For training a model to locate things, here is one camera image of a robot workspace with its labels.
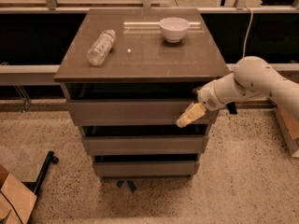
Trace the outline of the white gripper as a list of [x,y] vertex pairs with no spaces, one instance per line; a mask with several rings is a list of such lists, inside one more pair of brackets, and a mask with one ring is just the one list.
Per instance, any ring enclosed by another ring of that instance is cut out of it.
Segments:
[[213,80],[197,91],[197,100],[199,103],[191,103],[187,107],[185,112],[177,120],[177,126],[179,126],[179,128],[186,127],[190,123],[203,117],[206,113],[206,109],[215,111],[225,107],[225,104],[222,103],[216,95],[215,83],[216,81]]

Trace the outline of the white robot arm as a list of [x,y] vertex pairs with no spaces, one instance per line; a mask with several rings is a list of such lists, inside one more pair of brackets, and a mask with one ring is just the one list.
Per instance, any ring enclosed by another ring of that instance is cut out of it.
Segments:
[[200,119],[207,111],[219,110],[232,102],[245,101],[260,94],[299,119],[299,84],[283,77],[270,63],[256,56],[242,58],[232,73],[214,79],[194,92],[197,103],[191,103],[178,118],[179,128]]

